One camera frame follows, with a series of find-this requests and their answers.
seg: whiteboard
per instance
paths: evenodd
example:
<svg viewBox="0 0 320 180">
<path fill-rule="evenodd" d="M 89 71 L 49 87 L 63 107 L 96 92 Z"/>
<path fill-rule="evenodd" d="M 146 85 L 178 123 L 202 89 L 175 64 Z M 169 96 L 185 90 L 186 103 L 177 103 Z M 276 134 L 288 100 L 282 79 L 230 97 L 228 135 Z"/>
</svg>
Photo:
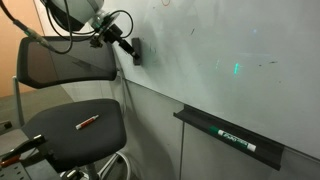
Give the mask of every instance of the whiteboard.
<svg viewBox="0 0 320 180">
<path fill-rule="evenodd" d="M 317 0 L 106 0 L 103 9 L 134 19 L 143 65 L 114 46 L 128 80 L 320 158 L 319 7 Z M 116 24 L 130 30 L 125 15 Z"/>
</svg>

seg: chair backrest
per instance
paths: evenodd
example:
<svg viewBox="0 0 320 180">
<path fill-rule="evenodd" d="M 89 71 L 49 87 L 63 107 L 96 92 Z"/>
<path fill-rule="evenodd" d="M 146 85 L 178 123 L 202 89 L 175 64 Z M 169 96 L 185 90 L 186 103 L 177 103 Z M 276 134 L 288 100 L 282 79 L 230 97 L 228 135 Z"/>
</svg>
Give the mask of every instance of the chair backrest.
<svg viewBox="0 0 320 180">
<path fill-rule="evenodd" d="M 60 37 L 46 37 L 58 50 L 69 46 L 69 41 Z M 90 47 L 89 40 L 74 42 L 68 54 L 60 55 L 42 47 L 31 38 L 20 43 L 17 60 L 17 79 L 33 88 L 88 80 L 116 78 L 117 70 L 112 45 L 102 48 Z"/>
</svg>

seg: floor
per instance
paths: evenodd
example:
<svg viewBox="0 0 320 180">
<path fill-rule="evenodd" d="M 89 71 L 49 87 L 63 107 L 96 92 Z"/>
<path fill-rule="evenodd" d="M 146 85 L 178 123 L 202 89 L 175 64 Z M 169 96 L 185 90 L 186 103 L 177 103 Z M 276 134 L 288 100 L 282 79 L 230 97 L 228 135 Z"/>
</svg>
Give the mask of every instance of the floor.
<svg viewBox="0 0 320 180">
<path fill-rule="evenodd" d="M 44 109 L 73 102 L 61 86 L 23 93 L 21 95 L 21 101 L 25 121 L 28 121 L 33 115 Z M 14 107 L 13 96 L 0 98 L 0 122 L 6 120 L 10 121 L 16 118 Z M 108 159 L 109 158 L 107 157 L 96 162 L 95 165 L 97 170 L 101 169 Z M 117 163 L 108 179 L 124 180 L 126 178 L 126 173 L 125 163 Z M 131 180 L 138 179 L 134 174 L 132 174 Z"/>
</svg>

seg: chair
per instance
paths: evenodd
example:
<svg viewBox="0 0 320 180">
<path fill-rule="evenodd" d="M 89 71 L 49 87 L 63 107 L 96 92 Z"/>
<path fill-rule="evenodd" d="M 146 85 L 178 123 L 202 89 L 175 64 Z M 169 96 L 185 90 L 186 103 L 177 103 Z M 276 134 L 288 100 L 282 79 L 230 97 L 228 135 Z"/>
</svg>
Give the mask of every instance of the chair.
<svg viewBox="0 0 320 180">
<path fill-rule="evenodd" d="M 60 37 L 46 37 L 55 47 L 64 49 L 68 41 Z M 116 78 L 117 69 L 111 44 L 101 49 L 89 47 L 88 41 L 74 43 L 67 55 L 53 53 L 30 38 L 22 39 L 17 60 L 15 92 L 18 115 L 23 125 L 18 83 L 36 89 L 69 82 L 108 80 Z M 99 115 L 90 125 L 77 130 L 75 126 L 84 120 Z M 126 132 L 120 105 L 113 99 L 94 99 L 56 106 L 36 114 L 22 126 L 28 138 L 43 135 L 53 158 L 48 161 L 57 172 L 86 165 L 89 179 L 99 179 L 118 156 L 127 163 L 127 179 L 130 165 L 119 151 L 126 144 Z M 94 162 L 112 155 L 110 162 L 99 172 Z"/>
</svg>

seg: black seat cushion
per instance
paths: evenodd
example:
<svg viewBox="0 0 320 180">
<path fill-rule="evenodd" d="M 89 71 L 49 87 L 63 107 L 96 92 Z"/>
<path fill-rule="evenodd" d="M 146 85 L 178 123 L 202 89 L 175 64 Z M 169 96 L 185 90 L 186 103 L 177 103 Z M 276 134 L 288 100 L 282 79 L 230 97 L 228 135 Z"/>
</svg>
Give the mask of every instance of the black seat cushion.
<svg viewBox="0 0 320 180">
<path fill-rule="evenodd" d="M 75 126 L 99 115 L 88 126 Z M 24 127 L 33 138 L 42 134 L 54 153 L 57 171 L 69 170 L 107 157 L 126 143 L 125 127 L 119 103 L 112 99 L 88 100 L 57 106 L 38 113 Z"/>
</svg>

